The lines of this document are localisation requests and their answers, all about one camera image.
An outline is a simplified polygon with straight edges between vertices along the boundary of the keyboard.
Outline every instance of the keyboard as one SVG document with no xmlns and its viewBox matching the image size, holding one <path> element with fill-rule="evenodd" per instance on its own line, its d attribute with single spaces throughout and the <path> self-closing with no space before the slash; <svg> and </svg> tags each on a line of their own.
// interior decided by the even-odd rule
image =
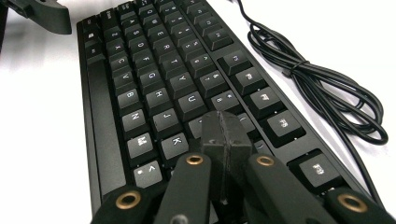
<svg viewBox="0 0 396 224">
<path fill-rule="evenodd" d="M 205 0 L 125 2 L 77 28 L 93 214 L 125 185 L 161 197 L 214 110 L 314 195 L 368 195 Z"/>
</svg>

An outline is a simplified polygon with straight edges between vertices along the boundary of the keycap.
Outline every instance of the keycap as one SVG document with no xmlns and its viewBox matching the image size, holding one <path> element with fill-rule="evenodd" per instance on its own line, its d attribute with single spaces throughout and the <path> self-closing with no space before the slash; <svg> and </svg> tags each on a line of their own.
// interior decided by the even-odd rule
<svg viewBox="0 0 396 224">
<path fill-rule="evenodd" d="M 254 67 L 236 74 L 230 80 L 242 96 L 251 94 L 267 86 L 265 80 Z"/>
<path fill-rule="evenodd" d="M 202 136 L 202 117 L 186 123 L 185 128 L 190 138 L 200 138 Z"/>
<path fill-rule="evenodd" d="M 84 19 L 82 21 L 82 28 L 84 29 L 84 32 L 87 32 L 91 29 L 99 29 L 98 19 L 96 16 L 91 16 L 87 19 Z"/>
<path fill-rule="evenodd" d="M 136 167 L 147 161 L 154 160 L 159 156 L 152 144 L 149 133 L 144 133 L 127 142 L 129 152 L 129 164 L 131 167 Z"/>
<path fill-rule="evenodd" d="M 233 76 L 251 67 L 250 61 L 241 50 L 220 58 L 219 64 L 227 76 Z"/>
<path fill-rule="evenodd" d="M 265 118 L 284 107 L 270 87 L 256 91 L 244 99 L 256 119 Z"/>
<path fill-rule="evenodd" d="M 120 31 L 119 22 L 114 8 L 109 8 L 108 10 L 101 12 L 100 18 L 104 34 Z"/>
<path fill-rule="evenodd" d="M 177 49 L 170 37 L 165 37 L 155 42 L 153 48 L 158 63 L 162 63 L 177 56 Z"/>
<path fill-rule="evenodd" d="M 102 43 L 102 37 L 99 29 L 91 29 L 89 32 L 84 34 L 84 45 L 85 48 L 90 47 L 94 44 Z"/>
<path fill-rule="evenodd" d="M 146 122 L 142 109 L 136 110 L 131 114 L 122 117 L 122 127 L 124 130 L 125 140 L 149 131 L 149 125 Z"/>
<path fill-rule="evenodd" d="M 173 108 L 152 117 L 152 129 L 157 140 L 167 138 L 182 131 L 177 115 Z"/>
<path fill-rule="evenodd" d="M 314 194 L 343 184 L 343 178 L 319 150 L 289 163 L 290 170 Z"/>
<path fill-rule="evenodd" d="M 272 155 L 270 148 L 267 146 L 267 144 L 265 144 L 264 140 L 261 139 L 255 142 L 253 145 L 256 148 L 257 152 Z"/>
<path fill-rule="evenodd" d="M 134 82 L 134 77 L 130 71 L 123 73 L 120 76 L 114 77 L 113 80 L 116 95 L 120 95 L 137 87 L 136 83 Z"/>
<path fill-rule="evenodd" d="M 189 73 L 183 73 L 177 77 L 170 78 L 167 82 L 169 97 L 176 100 L 196 90 Z"/>
<path fill-rule="evenodd" d="M 199 21 L 203 20 L 204 18 L 208 18 L 211 14 L 208 12 L 205 6 L 196 4 L 190 7 L 190 12 L 187 14 L 190 21 L 195 25 Z"/>
<path fill-rule="evenodd" d="M 226 91 L 210 99 L 209 106 L 213 110 L 228 111 L 233 114 L 242 112 L 242 106 L 232 91 Z"/>
<path fill-rule="evenodd" d="M 195 38 L 196 36 L 194 34 L 194 31 L 187 24 L 178 26 L 172 33 L 172 40 L 177 47 L 180 47 L 182 44 Z"/>
<path fill-rule="evenodd" d="M 145 189 L 161 181 L 163 181 L 163 175 L 157 161 L 134 169 L 134 182 L 139 188 Z"/>
<path fill-rule="evenodd" d="M 201 0 L 185 0 L 181 4 L 181 8 L 186 12 L 187 14 L 190 13 L 191 7 L 199 4 L 199 6 L 202 6 Z"/>
<path fill-rule="evenodd" d="M 195 119 L 207 111 L 204 100 L 201 98 L 198 91 L 178 99 L 176 101 L 176 108 L 178 117 L 182 122 Z"/>
<path fill-rule="evenodd" d="M 201 77 L 217 69 L 208 54 L 203 54 L 194 59 L 191 59 L 187 63 L 187 67 L 193 78 Z"/>
<path fill-rule="evenodd" d="M 198 89 L 202 96 L 207 99 L 229 89 L 224 77 L 217 70 L 200 77 L 197 82 Z"/>
<path fill-rule="evenodd" d="M 175 52 L 174 57 L 169 60 L 164 61 L 160 65 L 161 74 L 163 79 L 169 80 L 172 77 L 176 77 L 180 74 L 187 72 L 187 68 L 181 60 L 180 56 Z"/>
<path fill-rule="evenodd" d="M 189 151 L 189 144 L 184 133 L 178 133 L 161 141 L 161 156 L 165 168 L 175 166 L 178 157 Z"/>
<path fill-rule="evenodd" d="M 114 60 L 110 62 L 110 67 L 112 72 L 115 72 L 124 67 L 127 67 L 129 70 L 131 70 L 128 56 L 114 58 Z"/>
<path fill-rule="evenodd" d="M 233 43 L 233 40 L 224 29 L 207 34 L 204 36 L 204 41 L 212 51 L 224 48 Z"/>
<path fill-rule="evenodd" d="M 127 115 L 143 107 L 143 104 L 139 100 L 136 89 L 119 95 L 117 99 L 119 102 L 120 116 Z"/>
<path fill-rule="evenodd" d="M 200 36 L 206 36 L 214 31 L 221 29 L 221 25 L 215 17 L 209 17 L 201 20 L 195 25 Z"/>
<path fill-rule="evenodd" d="M 164 86 L 163 79 L 157 69 L 149 71 L 139 77 L 139 87 L 143 95 L 159 90 Z"/>
<path fill-rule="evenodd" d="M 257 131 L 256 127 L 254 126 L 253 122 L 251 122 L 251 119 L 248 117 L 247 113 L 238 115 L 238 118 L 239 118 L 239 121 L 244 126 L 247 136 L 250 139 L 255 139 L 256 137 L 259 136 L 259 132 Z"/>
<path fill-rule="evenodd" d="M 91 122 L 95 144 L 95 161 L 101 193 L 104 195 L 126 184 L 125 173 L 120 154 L 120 142 L 108 91 L 109 74 L 105 61 L 91 63 L 87 67 L 90 82 Z"/>
<path fill-rule="evenodd" d="M 161 88 L 147 94 L 145 105 L 149 116 L 156 115 L 173 106 L 166 88 Z"/>
<path fill-rule="evenodd" d="M 102 44 L 100 43 L 96 43 L 87 47 L 85 52 L 88 63 L 94 63 L 106 58 L 103 52 Z"/>
<path fill-rule="evenodd" d="M 168 36 L 168 32 L 165 27 L 162 25 L 158 25 L 154 28 L 149 29 L 148 31 L 148 42 L 151 46 L 154 46 L 156 41 L 163 39 Z"/>
<path fill-rule="evenodd" d="M 179 53 L 184 62 L 187 62 L 195 57 L 205 54 L 204 47 L 198 39 L 193 39 L 182 44 L 179 48 Z"/>
<path fill-rule="evenodd" d="M 120 20 L 124 21 L 132 16 L 135 16 L 134 5 L 131 2 L 126 2 L 117 6 L 117 11 L 120 15 Z"/>
<path fill-rule="evenodd" d="M 305 130 L 289 110 L 261 121 L 261 126 L 274 147 L 282 147 L 305 134 Z"/>
</svg>

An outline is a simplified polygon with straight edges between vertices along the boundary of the black keyboard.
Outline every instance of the black keyboard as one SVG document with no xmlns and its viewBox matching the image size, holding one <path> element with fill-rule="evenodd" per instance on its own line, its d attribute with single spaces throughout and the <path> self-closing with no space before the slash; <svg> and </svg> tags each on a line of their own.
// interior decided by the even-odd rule
<svg viewBox="0 0 396 224">
<path fill-rule="evenodd" d="M 77 27 L 94 213 L 125 185 L 164 193 L 212 110 L 234 113 L 313 194 L 365 193 L 205 0 L 126 2 Z"/>
</svg>

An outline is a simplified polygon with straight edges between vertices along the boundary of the black keycap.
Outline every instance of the black keycap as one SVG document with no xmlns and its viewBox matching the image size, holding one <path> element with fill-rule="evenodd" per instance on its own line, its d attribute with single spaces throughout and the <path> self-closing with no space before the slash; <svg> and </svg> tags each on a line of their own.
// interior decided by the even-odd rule
<svg viewBox="0 0 396 224">
<path fill-rule="evenodd" d="M 145 115 L 141 109 L 122 117 L 122 126 L 125 140 L 149 131 L 149 125 L 146 123 Z"/>
<path fill-rule="evenodd" d="M 173 0 L 155 0 L 154 4 L 157 10 L 163 10 L 163 8 L 167 6 L 166 4 L 172 1 Z"/>
<path fill-rule="evenodd" d="M 125 21 L 132 16 L 135 16 L 134 5 L 131 2 L 126 2 L 117 6 L 117 11 L 120 15 L 120 20 Z"/>
<path fill-rule="evenodd" d="M 154 56 L 149 49 L 142 50 L 136 53 L 134 59 L 134 70 L 138 77 L 146 74 L 149 71 L 157 69 Z"/>
<path fill-rule="evenodd" d="M 139 36 L 144 36 L 143 29 L 140 25 L 134 25 L 131 27 L 131 29 L 128 30 L 128 33 L 126 33 L 126 43 L 129 43 L 130 41 L 134 41 L 137 39 Z"/>
<path fill-rule="evenodd" d="M 153 15 L 158 15 L 157 10 L 154 8 L 153 5 L 150 5 L 150 7 L 145 8 L 145 10 L 141 11 L 139 14 L 139 18 L 142 21 L 143 24 L 146 23 L 146 18 L 149 16 Z"/>
<path fill-rule="evenodd" d="M 305 134 L 305 130 L 289 110 L 262 120 L 261 126 L 274 147 L 282 147 Z"/>
<path fill-rule="evenodd" d="M 214 110 L 228 111 L 233 114 L 242 112 L 242 106 L 232 91 L 226 91 L 210 99 L 210 108 Z"/>
<path fill-rule="evenodd" d="M 134 57 L 134 54 L 136 54 L 137 52 L 148 48 L 149 48 L 149 43 L 147 39 L 143 36 L 140 36 L 137 39 L 129 41 L 129 49 L 131 50 L 132 57 Z"/>
<path fill-rule="evenodd" d="M 196 4 L 190 8 L 190 12 L 187 14 L 190 21 L 195 25 L 199 21 L 212 16 L 206 7 Z"/>
<path fill-rule="evenodd" d="M 257 152 L 264 153 L 267 155 L 272 155 L 270 148 L 265 144 L 264 140 L 259 140 L 254 143 L 254 147 L 256 148 Z"/>
<path fill-rule="evenodd" d="M 343 178 L 320 151 L 314 151 L 292 161 L 290 170 L 314 194 L 320 194 L 343 184 Z"/>
<path fill-rule="evenodd" d="M 151 117 L 173 106 L 166 88 L 161 88 L 146 95 L 146 109 Z"/>
<path fill-rule="evenodd" d="M 148 33 L 150 29 L 161 24 L 163 24 L 163 22 L 161 21 L 160 17 L 157 14 L 155 14 L 145 19 L 145 21 L 143 22 L 143 27 L 146 33 Z"/>
<path fill-rule="evenodd" d="M 179 53 L 184 62 L 205 54 L 204 47 L 198 39 L 193 39 L 182 44 L 179 48 Z"/>
<path fill-rule="evenodd" d="M 154 160 L 159 156 L 148 133 L 144 133 L 129 140 L 127 146 L 130 159 L 129 164 L 131 167 L 136 167 L 147 161 Z"/>
<path fill-rule="evenodd" d="M 104 38 L 105 38 L 107 45 L 113 44 L 112 41 L 115 41 L 115 40 L 123 41 L 121 31 L 107 32 L 107 33 L 105 33 Z"/>
<path fill-rule="evenodd" d="M 129 58 L 127 56 L 122 56 L 115 58 L 110 62 L 111 71 L 115 72 L 123 67 L 129 68 L 131 70 L 131 65 L 129 64 Z"/>
<path fill-rule="evenodd" d="M 137 87 L 134 82 L 132 72 L 123 73 L 120 76 L 114 77 L 114 87 L 116 95 L 127 92 L 128 90 L 135 89 Z"/>
<path fill-rule="evenodd" d="M 190 138 L 200 138 L 202 136 L 202 117 L 186 123 L 185 128 Z"/>
<path fill-rule="evenodd" d="M 176 12 L 169 16 L 168 21 L 165 23 L 165 27 L 168 30 L 168 32 L 172 34 L 180 24 L 187 24 L 187 23 L 184 17 L 181 15 L 181 13 Z"/>
<path fill-rule="evenodd" d="M 154 55 L 158 63 L 169 60 L 177 55 L 177 49 L 170 37 L 155 42 Z"/>
<path fill-rule="evenodd" d="M 178 26 L 172 33 L 172 40 L 177 47 L 180 47 L 182 44 L 195 38 L 196 36 L 194 34 L 194 31 L 187 24 Z"/>
<path fill-rule="evenodd" d="M 242 96 L 251 94 L 267 86 L 267 83 L 254 67 L 236 74 L 230 80 Z"/>
<path fill-rule="evenodd" d="M 177 77 L 172 77 L 166 84 L 169 90 L 169 96 L 173 100 L 196 91 L 196 87 L 189 73 L 183 73 Z"/>
<path fill-rule="evenodd" d="M 245 102 L 256 119 L 265 118 L 284 107 L 270 87 L 246 96 Z"/>
<path fill-rule="evenodd" d="M 198 89 L 205 99 L 227 91 L 228 85 L 224 77 L 217 70 L 199 78 L 197 82 Z"/>
<path fill-rule="evenodd" d="M 143 95 L 164 87 L 163 79 L 158 70 L 152 70 L 139 77 L 139 86 Z"/>
<path fill-rule="evenodd" d="M 104 34 L 120 31 L 119 22 L 117 20 L 114 8 L 110 8 L 106 11 L 101 12 L 100 19 L 102 22 L 102 29 L 104 31 Z"/>
<path fill-rule="evenodd" d="M 122 22 L 122 31 L 125 35 L 135 31 L 138 28 L 141 28 L 141 26 L 139 23 L 139 19 L 136 16 L 132 16 Z"/>
<path fill-rule="evenodd" d="M 152 117 L 152 129 L 157 140 L 167 138 L 182 131 L 173 108 Z"/>
<path fill-rule="evenodd" d="M 177 159 L 189 151 L 189 143 L 184 133 L 178 133 L 161 141 L 161 157 L 165 168 L 175 166 Z"/>
<path fill-rule="evenodd" d="M 102 37 L 100 35 L 99 29 L 91 29 L 89 32 L 84 34 L 85 48 L 100 43 L 102 43 Z"/>
<path fill-rule="evenodd" d="M 224 56 L 223 58 L 220 58 L 219 64 L 229 77 L 251 67 L 250 61 L 241 50 L 238 50 Z"/>
<path fill-rule="evenodd" d="M 136 89 L 119 95 L 117 99 L 119 102 L 120 116 L 127 115 L 143 107 Z"/>
<path fill-rule="evenodd" d="M 107 78 L 109 70 L 105 61 L 89 64 L 87 67 L 88 82 L 90 83 L 90 107 L 95 145 L 95 161 L 97 172 L 101 175 L 99 183 L 101 192 L 110 191 L 126 185 L 125 172 L 120 154 L 121 142 L 118 138 L 117 125 L 114 120 L 112 94 L 108 91 Z"/>
<path fill-rule="evenodd" d="M 176 108 L 178 117 L 182 122 L 195 119 L 207 111 L 204 100 L 198 91 L 178 99 L 176 101 Z"/>
<path fill-rule="evenodd" d="M 85 56 L 87 58 L 87 63 L 94 63 L 106 58 L 103 53 L 103 46 L 100 43 L 87 47 L 85 49 Z"/>
<path fill-rule="evenodd" d="M 188 13 L 190 13 L 190 10 L 191 10 L 192 6 L 195 6 L 197 4 L 199 6 L 202 6 L 201 0 L 185 0 L 185 1 L 182 2 L 181 8 L 184 10 L 184 12 L 186 14 L 188 14 Z"/>
<path fill-rule="evenodd" d="M 134 169 L 134 182 L 139 188 L 145 189 L 161 181 L 163 181 L 163 175 L 157 161 Z"/>
<path fill-rule="evenodd" d="M 200 36 L 208 35 L 214 31 L 221 29 L 221 25 L 215 17 L 204 19 L 195 25 Z"/>
<path fill-rule="evenodd" d="M 179 13 L 179 11 L 173 2 L 165 4 L 160 10 L 160 16 L 164 22 L 167 22 L 169 18 L 175 13 Z"/>
<path fill-rule="evenodd" d="M 185 72 L 187 72 L 187 68 L 181 60 L 180 56 L 176 54 L 176 57 L 173 57 L 170 60 L 164 61 L 161 65 L 161 74 L 165 80 L 168 80 L 172 77 L 177 77 Z"/>
<path fill-rule="evenodd" d="M 168 32 L 166 31 L 163 25 L 156 26 L 148 31 L 148 42 L 151 46 L 154 46 L 156 41 L 161 40 L 168 36 Z"/>
<path fill-rule="evenodd" d="M 134 3 L 136 4 L 136 7 L 140 12 L 144 11 L 146 8 L 145 7 L 151 7 L 151 0 L 135 0 Z"/>
<path fill-rule="evenodd" d="M 123 41 L 117 41 L 117 42 L 113 42 L 111 45 L 107 45 L 107 56 L 109 57 L 110 61 L 113 61 L 121 54 L 122 55 L 126 54 Z"/>
<path fill-rule="evenodd" d="M 251 122 L 251 119 L 248 117 L 247 113 L 238 115 L 238 118 L 239 118 L 239 121 L 244 126 L 245 131 L 247 132 L 247 136 L 250 139 L 254 139 L 259 136 L 259 132 L 257 131 L 256 127 L 254 126 L 253 122 Z"/>
<path fill-rule="evenodd" d="M 214 72 L 217 68 L 208 54 L 203 54 L 189 60 L 187 67 L 189 68 L 190 74 L 194 79 Z"/>
<path fill-rule="evenodd" d="M 96 16 L 91 16 L 85 20 L 82 21 L 82 28 L 84 29 L 84 32 L 87 32 L 91 29 L 98 29 L 98 19 Z"/>
</svg>

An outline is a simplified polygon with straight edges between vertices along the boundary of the keyboard frame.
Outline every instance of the keyboard frame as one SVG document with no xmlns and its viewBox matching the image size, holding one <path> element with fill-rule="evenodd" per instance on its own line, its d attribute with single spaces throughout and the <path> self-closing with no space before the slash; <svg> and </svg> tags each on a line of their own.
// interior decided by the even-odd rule
<svg viewBox="0 0 396 224">
<path fill-rule="evenodd" d="M 315 149 L 320 149 L 320 151 L 327 157 L 327 159 L 337 169 L 339 174 L 344 178 L 345 182 L 352 189 L 360 193 L 363 193 L 364 195 L 370 198 L 369 194 L 364 189 L 364 187 L 348 171 L 345 165 L 340 162 L 340 160 L 336 157 L 336 155 L 332 152 L 332 150 L 325 144 L 323 139 L 321 139 L 318 133 L 316 133 L 316 131 L 312 128 L 312 126 L 308 123 L 308 121 L 304 118 L 304 116 L 298 111 L 298 109 L 294 106 L 294 104 L 290 101 L 290 99 L 286 96 L 286 94 L 283 93 L 283 91 L 276 85 L 276 83 L 273 81 L 270 75 L 264 70 L 264 68 L 249 52 L 249 50 L 245 47 L 245 45 L 238 39 L 238 37 L 233 33 L 233 31 L 228 27 L 228 25 L 222 20 L 219 14 L 212 8 L 212 6 L 210 6 L 209 3 L 206 2 L 206 0 L 203 0 L 202 2 L 204 2 L 204 4 L 207 6 L 208 11 L 211 12 L 213 16 L 219 19 L 219 24 L 222 26 L 222 28 L 228 31 L 230 38 L 233 40 L 233 43 L 231 45 L 224 47 L 222 49 L 218 49 L 216 51 L 211 51 L 205 44 L 204 39 L 197 34 L 194 25 L 191 24 L 185 12 L 179 7 L 180 13 L 186 18 L 188 25 L 195 32 L 197 38 L 202 42 L 203 47 L 205 48 L 207 54 L 209 54 L 209 56 L 212 58 L 212 61 L 223 75 L 224 79 L 226 80 L 230 89 L 234 92 L 234 95 L 237 97 L 238 101 L 240 102 L 241 106 L 243 107 L 247 115 L 251 118 L 253 124 L 256 127 L 260 127 L 260 124 L 256 119 L 254 119 L 253 115 L 248 110 L 248 106 L 245 104 L 242 97 L 239 95 L 239 93 L 233 86 L 233 83 L 231 82 L 229 77 L 225 75 L 224 71 L 221 69 L 218 63 L 219 58 L 236 50 L 241 50 L 247 56 L 247 59 L 251 62 L 252 67 L 255 67 L 257 69 L 257 71 L 267 82 L 268 86 L 271 87 L 271 89 L 279 97 L 283 105 L 291 112 L 291 114 L 298 120 L 298 122 L 305 130 L 304 136 L 290 143 L 287 143 L 285 146 L 274 147 L 271 144 L 271 141 L 268 139 L 265 132 L 262 129 L 258 129 L 260 136 L 267 144 L 272 154 L 277 158 L 279 158 L 282 162 L 287 164 L 288 162 L 293 161 L 308 152 L 311 152 Z M 90 193 L 91 193 L 91 201 L 92 201 L 92 213 L 95 214 L 95 212 L 99 209 L 102 203 L 102 194 L 99 184 L 100 176 L 98 174 L 98 163 L 96 159 L 96 148 L 94 143 L 95 136 L 93 131 L 91 97 L 90 97 L 89 82 L 88 82 L 89 74 L 87 72 L 87 60 L 85 58 L 83 28 L 81 21 L 77 23 L 77 29 L 78 29 L 78 54 L 79 54 L 80 73 L 81 73 L 81 87 L 82 87 L 82 99 L 83 99 L 83 108 L 84 108 L 86 145 L 87 145 L 87 156 L 88 156 L 89 176 L 90 176 Z M 117 99 L 115 97 L 112 99 L 113 109 L 116 109 L 114 108 L 114 103 L 115 103 L 114 100 Z"/>
</svg>

